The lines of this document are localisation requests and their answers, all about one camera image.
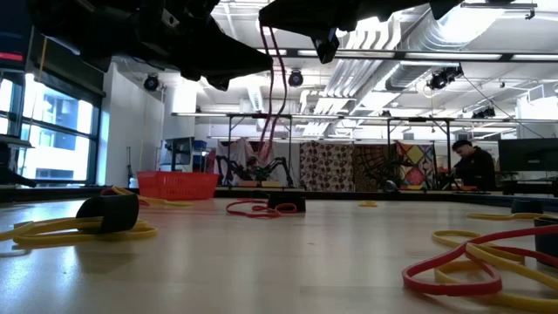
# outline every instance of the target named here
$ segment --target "spotlight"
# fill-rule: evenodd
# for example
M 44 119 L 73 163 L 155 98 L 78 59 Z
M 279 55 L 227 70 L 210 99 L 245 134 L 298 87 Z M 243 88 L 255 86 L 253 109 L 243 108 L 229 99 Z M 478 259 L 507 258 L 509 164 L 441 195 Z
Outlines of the spotlight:
M 455 79 L 463 74 L 463 68 L 461 68 L 461 65 L 456 67 L 446 67 L 440 72 L 433 73 L 430 82 L 428 82 L 426 86 L 430 87 L 433 91 L 441 90 L 446 88 L 446 86 L 450 83 L 455 82 Z
M 156 92 L 157 88 L 159 88 L 159 75 L 157 75 L 157 73 L 148 74 L 146 81 L 143 83 L 143 87 L 148 92 Z
M 303 74 L 300 70 L 293 70 L 289 76 L 289 86 L 291 87 L 300 87 L 304 83 Z
M 485 110 L 473 113 L 473 119 L 486 119 L 486 118 L 494 118 L 496 116 L 496 111 L 494 108 L 489 107 Z

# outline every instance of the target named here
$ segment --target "security camera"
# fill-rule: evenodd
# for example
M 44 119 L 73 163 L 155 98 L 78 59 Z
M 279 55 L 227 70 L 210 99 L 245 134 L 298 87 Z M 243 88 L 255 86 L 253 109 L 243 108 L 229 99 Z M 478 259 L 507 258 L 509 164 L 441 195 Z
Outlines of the security camera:
M 289 86 L 291 87 L 300 87 L 304 83 L 303 74 L 300 70 L 293 70 L 289 76 Z
M 157 73 L 148 74 L 146 81 L 143 82 L 143 87 L 148 92 L 156 92 L 157 88 L 159 88 L 159 75 Z

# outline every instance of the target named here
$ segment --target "dark hair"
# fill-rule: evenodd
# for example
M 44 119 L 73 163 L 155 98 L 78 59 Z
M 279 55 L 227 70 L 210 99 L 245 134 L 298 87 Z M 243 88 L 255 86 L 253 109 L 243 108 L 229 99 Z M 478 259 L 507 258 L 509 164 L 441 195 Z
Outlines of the dark hair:
M 455 143 L 453 143 L 453 145 L 452 145 L 452 150 L 455 151 L 455 150 L 457 150 L 458 148 L 463 147 L 463 146 L 465 146 L 465 145 L 468 145 L 468 146 L 471 147 L 471 146 L 473 145 L 473 143 L 471 143 L 471 142 L 468 141 L 468 140 L 458 140 L 458 141 L 456 141 Z

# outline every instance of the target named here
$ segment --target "red cable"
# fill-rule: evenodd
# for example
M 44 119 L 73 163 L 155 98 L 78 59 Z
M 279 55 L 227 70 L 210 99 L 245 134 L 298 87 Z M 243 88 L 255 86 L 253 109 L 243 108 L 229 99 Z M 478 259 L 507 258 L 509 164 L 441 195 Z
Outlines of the red cable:
M 263 34 L 263 25 L 260 23 L 260 35 L 262 36 L 263 47 L 265 48 L 265 53 L 269 56 L 268 41 L 265 39 Z M 262 130 L 262 137 L 260 137 L 260 144 L 258 146 L 258 154 L 262 156 L 263 150 L 263 139 L 265 138 L 265 132 L 268 130 L 269 122 L 271 121 L 271 114 L 273 113 L 272 99 L 273 99 L 273 84 L 275 83 L 275 71 L 273 70 L 273 65 L 271 65 L 271 82 L 269 84 L 269 109 L 268 116 L 265 119 L 265 125 Z
M 254 205 L 252 207 L 252 212 L 251 213 L 240 211 L 240 210 L 230 209 L 233 206 L 241 205 L 241 204 L 265 204 L 265 206 Z M 282 208 L 291 208 L 291 210 L 280 210 Z M 284 214 L 294 214 L 294 213 L 296 213 L 296 205 L 295 204 L 281 204 L 281 205 L 277 205 L 275 208 L 270 208 L 266 201 L 258 201 L 258 200 L 252 200 L 252 199 L 242 199 L 242 200 L 238 200 L 238 201 L 235 201 L 235 202 L 232 202 L 232 203 L 228 204 L 227 207 L 226 207 L 226 210 L 227 210 L 227 213 L 229 213 L 231 215 L 241 215 L 241 216 L 245 216 L 245 217 L 248 217 L 248 218 L 273 219 L 273 218 L 281 217 L 282 213 L 284 213 Z
M 287 72 L 285 71 L 285 64 L 282 61 L 281 53 L 279 53 L 279 45 L 277 44 L 276 35 L 273 33 L 273 30 L 269 27 L 269 32 L 271 33 L 271 40 L 273 41 L 273 46 L 276 49 L 276 56 L 279 59 L 279 64 L 281 65 L 281 74 L 282 74 L 282 84 L 284 88 L 284 94 L 282 99 L 282 106 L 279 109 L 279 112 L 276 115 L 276 118 L 273 120 L 271 125 L 271 134 L 269 135 L 269 146 L 266 153 L 263 155 L 264 160 L 268 158 L 269 153 L 271 151 L 271 146 L 273 145 L 273 137 L 276 131 L 276 124 L 279 120 L 279 116 L 282 114 L 283 110 L 285 110 L 285 106 L 287 105 L 287 94 L 288 94 L 288 87 L 287 87 Z
M 482 296 L 488 294 L 498 293 L 502 290 L 502 281 L 500 275 L 497 272 L 491 270 L 490 266 L 486 263 L 479 261 L 474 256 L 466 255 L 469 259 L 477 263 L 488 275 L 491 276 L 491 279 L 481 282 L 481 283 L 425 283 L 414 279 L 413 277 L 419 273 L 422 273 L 427 270 L 433 270 L 439 266 L 442 266 L 446 263 L 449 263 L 464 253 L 466 253 L 466 246 L 468 243 L 476 243 L 482 244 L 486 242 L 492 242 L 497 240 L 515 238 L 520 236 L 541 236 L 541 235 L 550 235 L 558 233 L 558 225 L 554 226 L 547 226 L 547 227 L 539 227 L 539 228 L 530 228 L 530 229 L 521 229 L 521 230 L 514 230 L 514 231 L 506 231 L 506 232 L 498 232 L 491 235 L 484 235 L 478 238 L 471 239 L 462 243 L 459 247 L 446 252 L 440 256 L 436 256 L 432 259 L 426 260 L 421 263 L 416 263 L 402 272 L 403 283 L 406 288 L 414 290 L 419 293 L 431 294 L 431 295 L 446 295 L 452 297 L 470 297 L 470 296 Z M 517 249 L 517 248 L 505 248 L 500 247 L 501 249 L 522 255 L 522 256 L 530 256 L 535 257 L 538 259 L 543 260 L 544 262 L 553 264 L 558 266 L 558 260 L 553 258 L 552 256 L 547 256 L 540 252 L 533 252 L 525 249 Z

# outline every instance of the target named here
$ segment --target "computer monitor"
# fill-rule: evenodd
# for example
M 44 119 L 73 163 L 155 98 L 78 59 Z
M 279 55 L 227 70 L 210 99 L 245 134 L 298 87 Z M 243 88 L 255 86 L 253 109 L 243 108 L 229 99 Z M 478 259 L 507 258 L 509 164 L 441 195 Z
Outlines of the computer monitor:
M 500 171 L 558 171 L 558 139 L 499 140 Z

